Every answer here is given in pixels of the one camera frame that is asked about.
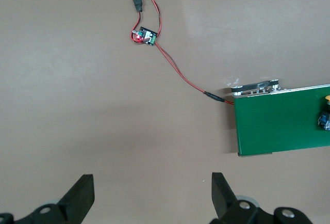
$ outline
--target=black connector plug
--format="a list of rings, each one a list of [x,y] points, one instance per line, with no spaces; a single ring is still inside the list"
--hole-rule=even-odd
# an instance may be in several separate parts
[[[214,95],[212,93],[209,93],[207,91],[204,92],[205,95],[207,95],[208,97],[214,99],[214,100],[217,100],[217,101],[220,101],[220,102],[225,102],[225,100],[221,97],[218,97],[217,95]]]
[[[133,0],[137,11],[142,11],[142,0]]]

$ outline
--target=beige floor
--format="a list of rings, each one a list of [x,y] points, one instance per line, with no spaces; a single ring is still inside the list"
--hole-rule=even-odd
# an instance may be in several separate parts
[[[159,44],[205,90],[330,83],[329,0],[156,1]],[[142,26],[157,30],[143,2]],[[132,0],[0,7],[0,212],[21,218],[93,173],[84,223],[209,223],[216,171],[265,211],[290,206],[330,223],[330,147],[238,157],[233,107],[130,41]]]

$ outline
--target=screw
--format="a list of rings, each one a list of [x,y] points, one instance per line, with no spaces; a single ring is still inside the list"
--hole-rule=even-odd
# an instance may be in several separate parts
[[[250,205],[247,202],[240,202],[239,206],[244,210],[248,210],[250,208]]]
[[[285,217],[288,217],[288,218],[293,218],[294,217],[294,213],[290,210],[282,210],[282,214]]]
[[[51,210],[50,207],[44,207],[39,213],[40,213],[40,214],[46,214],[46,213],[48,213],[50,210]]]

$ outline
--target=red wire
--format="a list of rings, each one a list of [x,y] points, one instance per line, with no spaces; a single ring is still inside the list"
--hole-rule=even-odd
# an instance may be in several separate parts
[[[158,33],[157,33],[157,37],[159,37],[159,35],[160,35],[160,31],[161,31],[161,28],[162,28],[162,23],[163,23],[163,22],[162,22],[161,15],[160,15],[160,9],[159,9],[159,7],[158,7],[156,1],[155,1],[155,0],[151,0],[151,1],[153,2],[154,6],[155,6],[155,8],[156,8],[156,10],[157,10],[157,13],[158,13],[158,19],[159,19],[159,30],[158,30]]]
[[[181,78],[184,79],[185,82],[187,82],[189,85],[191,85],[193,88],[197,89],[198,91],[200,91],[202,93],[205,93],[205,91],[203,89],[201,89],[198,86],[194,85],[189,80],[187,80],[186,77],[184,77],[184,75],[180,72],[180,69],[178,68],[178,66],[175,64],[174,60],[168,56],[168,53],[165,50],[163,50],[157,42],[155,42],[155,45],[161,51],[161,53],[167,59],[167,61],[171,64],[171,66],[174,68],[174,70],[181,76]]]
[[[160,32],[161,32],[161,28],[162,28],[162,19],[161,19],[161,15],[160,15],[160,9],[156,3],[155,0],[151,0],[157,10],[158,13],[158,18],[159,18],[159,30],[157,33],[157,37],[159,37]],[[133,30],[136,29],[136,27],[139,25],[141,21],[141,13],[139,12],[139,19],[138,22],[135,24],[134,28],[132,29],[132,33],[131,33],[131,39],[136,42],[136,43],[143,43],[143,40],[135,40],[133,38]],[[202,88],[194,85],[193,83],[191,83],[189,80],[187,80],[187,78],[181,73],[179,67],[177,66],[177,64],[175,63],[174,59],[162,48],[159,46],[159,44],[157,42],[155,42],[155,45],[158,47],[158,49],[160,50],[160,52],[163,54],[163,56],[166,58],[166,60],[171,64],[171,66],[174,68],[174,70],[180,75],[180,77],[187,82],[189,85],[191,85],[193,88],[197,89],[198,91],[202,92],[202,93],[206,93],[206,91],[204,91]],[[234,104],[233,102],[227,101],[225,100],[225,103],[227,104]]]
[[[143,43],[142,40],[135,40],[134,37],[133,37],[133,30],[136,29],[136,27],[139,25],[139,23],[141,22],[141,12],[138,11],[138,14],[139,14],[139,18],[138,18],[138,21],[136,22],[136,24],[134,25],[131,33],[130,33],[130,38],[132,39],[133,42],[136,42],[136,43]]]

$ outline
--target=cable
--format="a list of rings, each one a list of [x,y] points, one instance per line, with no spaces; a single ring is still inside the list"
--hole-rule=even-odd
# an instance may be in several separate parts
[[[142,43],[142,40],[135,40],[134,37],[133,37],[133,31],[135,31],[136,27],[140,24],[141,22],[141,12],[138,11],[138,14],[139,14],[139,18],[138,18],[138,21],[136,22],[136,24],[134,25],[131,33],[130,33],[130,38],[132,39],[133,42],[135,43]]]
[[[161,32],[161,28],[162,28],[162,19],[161,19],[161,14],[160,14],[160,9],[156,3],[155,0],[151,0],[157,10],[157,13],[158,13],[158,18],[159,18],[159,30],[158,30],[158,33],[157,33],[157,37],[159,37],[160,35],[160,32]],[[134,39],[133,37],[133,34],[136,34],[136,27],[140,24],[141,22],[141,12],[138,11],[138,22],[135,24],[135,26],[133,27],[132,29],[132,32],[131,32],[131,39],[132,41],[134,41],[135,43],[144,43],[146,40],[136,40]],[[227,103],[227,104],[234,104],[233,102],[231,101],[227,101],[217,95],[214,95],[210,92],[207,92],[205,90],[203,90],[202,88],[196,86],[195,84],[191,83],[180,71],[179,67],[177,66],[176,62],[174,61],[174,59],[172,58],[172,56],[169,55],[169,53],[167,53],[157,42],[155,42],[155,45],[158,47],[158,49],[160,50],[160,52],[163,54],[163,56],[166,58],[166,60],[171,64],[171,66],[174,68],[174,70],[180,75],[180,77],[185,81],[187,82],[190,86],[192,86],[193,88],[197,89],[198,91],[202,92],[203,94],[207,95],[208,97],[216,100],[216,101],[220,101],[220,102],[224,102],[224,103]]]
[[[202,88],[196,86],[195,84],[191,83],[180,71],[179,67],[177,66],[177,64],[175,63],[174,59],[172,58],[172,56],[169,55],[169,53],[167,53],[157,42],[155,42],[155,45],[157,46],[157,48],[160,50],[160,52],[163,54],[163,56],[166,58],[166,60],[171,64],[171,66],[174,68],[174,70],[180,75],[180,77],[187,82],[189,85],[191,85],[193,88],[197,89],[198,91],[204,93],[205,95],[207,95],[208,97],[216,100],[216,101],[220,101],[220,102],[224,102],[227,104],[234,104],[231,101],[228,100],[224,100],[223,98],[216,96],[210,92],[207,92],[205,90],[203,90]]]
[[[161,15],[160,15],[160,9],[159,9],[159,7],[158,7],[158,5],[157,5],[157,3],[156,3],[155,0],[151,0],[151,1],[153,2],[154,6],[155,6],[155,8],[157,10],[157,13],[158,13],[159,30],[158,30],[158,33],[157,33],[157,37],[159,37],[160,32],[161,32],[161,28],[162,28],[162,19],[161,19]]]

